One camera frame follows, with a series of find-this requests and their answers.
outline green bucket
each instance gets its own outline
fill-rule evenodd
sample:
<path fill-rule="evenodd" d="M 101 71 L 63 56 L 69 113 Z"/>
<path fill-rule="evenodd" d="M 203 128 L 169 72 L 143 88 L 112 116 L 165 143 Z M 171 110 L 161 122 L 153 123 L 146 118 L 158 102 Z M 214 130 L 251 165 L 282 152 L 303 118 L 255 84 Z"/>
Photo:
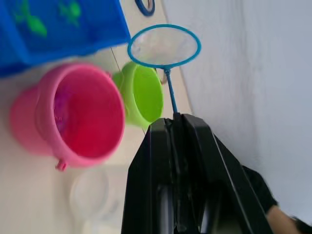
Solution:
<path fill-rule="evenodd" d="M 154 68 L 129 62 L 113 79 L 125 104 L 126 123 L 147 129 L 161 117 L 163 92 Z"/>

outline clear plastic cup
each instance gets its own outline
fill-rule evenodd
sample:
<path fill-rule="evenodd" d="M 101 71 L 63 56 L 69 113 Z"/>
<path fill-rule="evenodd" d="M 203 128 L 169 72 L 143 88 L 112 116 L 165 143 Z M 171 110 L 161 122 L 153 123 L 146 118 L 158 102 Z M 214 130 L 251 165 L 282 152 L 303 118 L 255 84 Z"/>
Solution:
<path fill-rule="evenodd" d="M 120 229 L 126 179 L 127 168 L 114 166 L 90 169 L 75 179 L 70 206 L 85 232 L 97 234 L 103 226 Z"/>

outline person's hand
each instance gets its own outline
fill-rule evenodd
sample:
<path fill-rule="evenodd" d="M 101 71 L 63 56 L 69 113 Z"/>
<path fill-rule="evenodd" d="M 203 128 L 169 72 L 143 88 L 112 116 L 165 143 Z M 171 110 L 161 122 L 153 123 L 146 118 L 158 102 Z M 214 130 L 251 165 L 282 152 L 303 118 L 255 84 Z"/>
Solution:
<path fill-rule="evenodd" d="M 259 199 L 264 212 L 267 214 L 271 207 L 277 205 L 276 200 L 273 198 L 272 193 L 263 177 L 258 172 L 255 172 L 254 170 L 245 166 L 243 166 L 243 169 L 249 179 L 249 182 L 252 185 L 255 194 Z"/>

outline white wall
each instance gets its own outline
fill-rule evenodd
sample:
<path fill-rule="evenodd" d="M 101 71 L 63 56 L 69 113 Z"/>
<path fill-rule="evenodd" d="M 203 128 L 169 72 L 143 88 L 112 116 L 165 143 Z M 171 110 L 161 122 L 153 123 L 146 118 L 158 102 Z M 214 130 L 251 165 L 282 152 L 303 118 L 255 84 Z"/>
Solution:
<path fill-rule="evenodd" d="M 163 1 L 202 42 L 182 67 L 194 114 L 312 222 L 312 1 Z"/>

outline white mesh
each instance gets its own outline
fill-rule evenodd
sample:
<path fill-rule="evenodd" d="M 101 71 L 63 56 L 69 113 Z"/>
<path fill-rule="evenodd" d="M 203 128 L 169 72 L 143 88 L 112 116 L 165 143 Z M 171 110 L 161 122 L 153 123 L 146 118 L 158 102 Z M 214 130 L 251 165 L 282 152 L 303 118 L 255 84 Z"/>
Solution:
<path fill-rule="evenodd" d="M 170 65 L 182 62 L 197 51 L 197 42 L 183 30 L 160 27 L 138 36 L 131 46 L 137 60 L 150 65 Z"/>

